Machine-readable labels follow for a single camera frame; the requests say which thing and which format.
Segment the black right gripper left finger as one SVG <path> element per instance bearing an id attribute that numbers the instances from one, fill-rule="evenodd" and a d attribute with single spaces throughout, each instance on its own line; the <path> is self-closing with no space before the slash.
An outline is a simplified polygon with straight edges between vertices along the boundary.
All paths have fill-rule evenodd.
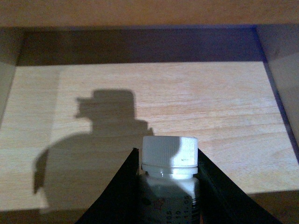
<path id="1" fill-rule="evenodd" d="M 77 224 L 136 224 L 139 149 L 133 148 L 99 198 Z"/>

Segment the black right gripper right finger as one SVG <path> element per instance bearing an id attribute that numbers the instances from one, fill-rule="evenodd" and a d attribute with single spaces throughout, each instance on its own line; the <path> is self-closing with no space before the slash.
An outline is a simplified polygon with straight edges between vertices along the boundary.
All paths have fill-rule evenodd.
<path id="1" fill-rule="evenodd" d="M 243 192 L 201 150 L 198 150 L 198 169 L 203 223 L 278 223 L 278 219 Z"/>

